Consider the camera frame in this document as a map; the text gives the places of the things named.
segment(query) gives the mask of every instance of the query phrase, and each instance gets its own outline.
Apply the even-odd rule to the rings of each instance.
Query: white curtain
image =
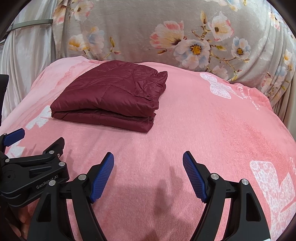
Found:
[[[32,0],[13,23],[52,19],[56,3],[57,0]],[[51,24],[23,27],[9,33],[0,50],[0,74],[9,75],[2,120],[29,93],[38,75],[55,60],[54,46]]]

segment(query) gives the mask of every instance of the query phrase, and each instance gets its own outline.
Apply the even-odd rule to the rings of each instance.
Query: pink fleece blanket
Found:
[[[115,166],[93,205],[108,241],[186,241],[204,208],[182,165],[182,155],[189,150],[210,172],[226,180],[249,180],[276,240],[296,212],[296,144],[268,99],[256,89],[231,85],[209,73],[143,63],[168,72],[149,133],[51,118],[49,106],[65,87],[101,63],[74,57],[47,67],[0,128],[1,133],[18,128],[26,132],[7,155],[41,154],[64,137],[61,159],[72,180],[110,151]],[[81,240],[71,201],[68,204],[75,238]],[[228,210],[216,240],[223,236]]]

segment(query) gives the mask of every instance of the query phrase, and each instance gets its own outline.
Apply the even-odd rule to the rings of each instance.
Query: burgundy puffer jacket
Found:
[[[105,62],[65,88],[50,106],[52,117],[148,132],[167,77],[145,65]]]

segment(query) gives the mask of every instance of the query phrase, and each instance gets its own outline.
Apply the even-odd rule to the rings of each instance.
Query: white butterfly print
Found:
[[[49,118],[52,116],[52,111],[50,109],[50,106],[47,105],[41,113],[31,120],[27,125],[26,128],[28,130],[32,129],[35,124],[37,124],[39,127],[42,127],[46,122],[48,122]]]
[[[295,167],[295,163],[294,163],[294,159],[293,159],[293,157],[290,157],[290,162],[291,162],[292,167],[293,167],[293,172],[294,172],[294,174],[296,175],[296,167]]]
[[[270,236],[272,241],[276,241],[296,212],[296,202],[291,203],[295,198],[292,178],[288,173],[279,185],[275,167],[271,162],[251,161],[250,167],[270,207]]]
[[[12,144],[9,148],[9,151],[7,152],[8,158],[16,158],[16,157],[21,157],[22,152],[24,151],[25,147],[23,146],[18,146],[18,144],[21,142],[19,140],[18,142]]]
[[[225,85],[223,83],[219,83],[217,81],[217,78],[211,74],[207,74],[207,73],[200,73],[200,76],[208,81],[211,85],[210,85],[210,91],[214,94],[214,95],[218,95],[220,97],[223,98],[227,98],[227,99],[231,99],[231,95],[230,93],[233,93],[234,95],[236,95],[237,97],[243,99],[241,96],[237,95],[237,93],[235,93],[235,91],[228,85]]]

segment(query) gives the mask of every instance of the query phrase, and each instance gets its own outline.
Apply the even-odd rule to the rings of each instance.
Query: blue gripper pad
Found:
[[[200,198],[202,202],[205,202],[207,194],[204,180],[196,168],[194,160],[192,160],[186,152],[183,154],[183,166],[189,177],[195,195]]]
[[[11,146],[25,137],[25,130],[23,128],[7,134],[4,137],[3,145]]]
[[[113,167],[114,167],[114,156],[112,153],[110,153],[106,157],[101,169],[98,172],[98,175],[93,181],[92,191],[89,197],[92,202],[95,202],[97,199],[99,199],[102,196],[103,190],[106,186],[106,183],[108,181],[108,178],[111,174]]]

